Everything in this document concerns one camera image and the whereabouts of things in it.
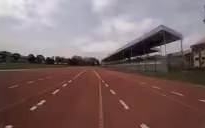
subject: grandstand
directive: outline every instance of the grandstand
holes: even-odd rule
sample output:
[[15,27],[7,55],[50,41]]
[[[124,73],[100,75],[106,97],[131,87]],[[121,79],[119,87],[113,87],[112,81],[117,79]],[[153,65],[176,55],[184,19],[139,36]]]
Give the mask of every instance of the grandstand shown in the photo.
[[[116,50],[112,54],[108,55],[102,60],[103,65],[114,65],[119,62],[119,66],[127,66],[140,71],[168,71],[168,62],[166,58],[166,44],[180,41],[182,64],[183,64],[183,36],[175,30],[168,28],[164,25],[160,25],[145,35],[129,42],[125,46]],[[151,53],[162,52],[164,46],[165,54],[162,56],[155,55],[154,57],[148,56]],[[138,63],[131,63],[132,58],[139,57],[142,60]]]

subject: grass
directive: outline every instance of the grass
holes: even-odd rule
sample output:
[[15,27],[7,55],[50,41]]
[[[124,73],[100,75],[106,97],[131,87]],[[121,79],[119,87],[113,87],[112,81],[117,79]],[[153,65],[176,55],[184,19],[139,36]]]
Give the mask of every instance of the grass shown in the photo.
[[[106,67],[106,68],[109,68],[111,70],[133,73],[132,71],[123,68],[113,68],[113,67],[112,68]],[[186,83],[205,86],[205,69],[193,69],[193,70],[184,70],[184,71],[168,72],[168,73],[161,73],[161,72],[134,72],[134,73],[155,77],[155,78],[182,81]]]
[[46,65],[46,64],[0,64],[0,70],[6,69],[31,69],[31,68],[63,68],[66,65]]

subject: grandstand roof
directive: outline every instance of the grandstand roof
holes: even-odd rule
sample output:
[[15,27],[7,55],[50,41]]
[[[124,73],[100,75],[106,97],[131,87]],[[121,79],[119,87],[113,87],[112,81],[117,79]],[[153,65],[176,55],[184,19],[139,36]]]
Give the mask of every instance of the grandstand roof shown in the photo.
[[152,48],[181,40],[182,38],[183,36],[175,30],[164,25],[160,25],[145,35],[116,50],[114,53],[104,58],[103,61],[118,60],[129,56],[134,57],[158,52],[157,49]]

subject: sky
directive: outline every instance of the sky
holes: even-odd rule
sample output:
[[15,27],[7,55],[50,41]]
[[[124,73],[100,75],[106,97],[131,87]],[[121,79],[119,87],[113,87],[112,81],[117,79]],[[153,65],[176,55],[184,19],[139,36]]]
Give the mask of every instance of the sky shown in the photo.
[[[0,51],[104,58],[163,24],[184,50],[205,37],[205,0],[0,0]],[[180,50],[178,42],[168,53]]]

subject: red running track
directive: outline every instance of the red running track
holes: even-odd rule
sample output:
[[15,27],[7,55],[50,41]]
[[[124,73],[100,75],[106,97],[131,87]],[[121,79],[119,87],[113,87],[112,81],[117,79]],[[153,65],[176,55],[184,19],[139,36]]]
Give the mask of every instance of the red running track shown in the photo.
[[0,128],[205,128],[205,87],[90,67],[0,71]]

